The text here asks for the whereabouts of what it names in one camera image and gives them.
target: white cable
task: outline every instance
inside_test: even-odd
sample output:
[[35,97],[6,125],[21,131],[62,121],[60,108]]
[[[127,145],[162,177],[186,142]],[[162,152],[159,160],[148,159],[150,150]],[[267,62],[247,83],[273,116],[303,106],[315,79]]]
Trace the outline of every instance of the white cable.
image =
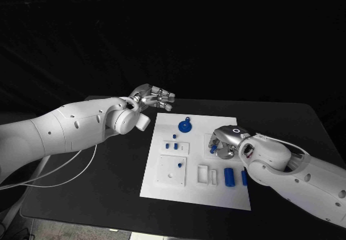
[[15,184],[9,184],[9,185],[5,185],[5,186],[0,186],[0,190],[15,188],[16,186],[21,186],[22,184],[28,184],[29,182],[32,182],[32,181],[44,178],[49,174],[52,174],[55,171],[58,171],[75,159],[75,157],[78,156],[80,153],[81,153],[81,151],[77,153],[77,155],[55,170],[52,170],[51,172],[45,173],[42,176],[38,176],[37,178],[34,178],[34,179],[31,179],[28,181],[24,181],[21,183],[15,183]]
[[300,148],[299,146],[296,146],[296,145],[292,144],[290,142],[283,141],[283,140],[280,140],[280,139],[276,139],[276,138],[273,138],[273,137],[270,137],[270,136],[266,136],[266,138],[269,138],[269,139],[272,139],[272,140],[276,140],[276,141],[279,141],[279,142],[282,142],[282,143],[284,143],[284,144],[287,144],[287,145],[292,145],[292,146],[296,147],[306,155],[310,155],[309,152],[308,152],[303,148]]
[[91,160],[90,160],[90,162],[88,162],[88,165],[87,165],[86,169],[80,172],[80,174],[78,174],[74,178],[71,178],[71,179],[70,179],[68,181],[65,181],[64,183],[57,184],[57,185],[52,185],[52,186],[38,186],[38,185],[32,185],[32,184],[22,184],[22,185],[31,186],[31,187],[38,187],[38,188],[52,188],[52,187],[61,186],[62,184],[67,184],[68,182],[71,182],[71,181],[84,173],[84,171],[87,170],[88,166],[91,165],[93,159],[94,159],[94,156],[96,156],[96,153],[97,153],[97,146],[99,146],[99,145],[96,145],[94,155],[93,155],[93,158],[91,158]]

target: white board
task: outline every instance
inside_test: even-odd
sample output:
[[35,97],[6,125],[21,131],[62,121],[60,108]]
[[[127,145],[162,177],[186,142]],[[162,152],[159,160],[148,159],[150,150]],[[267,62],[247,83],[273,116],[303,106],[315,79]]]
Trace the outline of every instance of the white board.
[[[179,123],[191,118],[192,130],[179,131]],[[208,155],[208,136],[221,126],[237,125],[237,118],[191,114],[159,113],[155,123],[152,145],[148,156],[146,172],[140,197],[185,203],[211,205],[224,208],[251,210],[248,187],[243,184],[244,165],[238,156],[230,160]],[[189,143],[189,151],[168,152],[166,142]],[[158,171],[162,156],[185,157],[185,186],[158,183]],[[208,184],[198,184],[199,165],[208,166]],[[235,187],[225,185],[224,169],[234,169]],[[212,185],[212,170],[217,172],[217,185]]]

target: blue object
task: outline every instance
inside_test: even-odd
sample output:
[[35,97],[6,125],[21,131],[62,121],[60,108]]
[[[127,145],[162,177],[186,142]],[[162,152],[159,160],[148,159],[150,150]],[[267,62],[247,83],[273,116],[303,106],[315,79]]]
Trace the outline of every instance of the blue object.
[[243,185],[248,186],[248,178],[247,178],[247,173],[246,171],[241,171],[241,178],[243,178]]
[[233,168],[225,168],[225,185],[228,187],[234,187],[237,185],[235,183],[235,174]]
[[191,124],[191,118],[189,117],[185,119],[185,121],[182,121],[179,123],[178,128],[179,128],[179,131],[182,133],[188,133],[192,130],[194,126]]
[[218,148],[218,146],[217,146],[217,145],[212,145],[212,147],[211,147],[211,154],[215,154],[217,148]]

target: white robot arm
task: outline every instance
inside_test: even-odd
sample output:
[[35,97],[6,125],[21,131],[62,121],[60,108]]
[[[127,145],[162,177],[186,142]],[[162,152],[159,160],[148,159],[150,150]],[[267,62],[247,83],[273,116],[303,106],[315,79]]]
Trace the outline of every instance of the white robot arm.
[[346,228],[346,170],[305,154],[293,153],[289,142],[240,126],[222,126],[212,134],[211,153],[231,159],[238,154],[250,177],[312,215]]
[[32,161],[84,150],[135,126],[145,131],[150,118],[142,111],[149,106],[171,111],[175,96],[145,84],[129,97],[75,102],[35,119],[0,125],[0,184]]

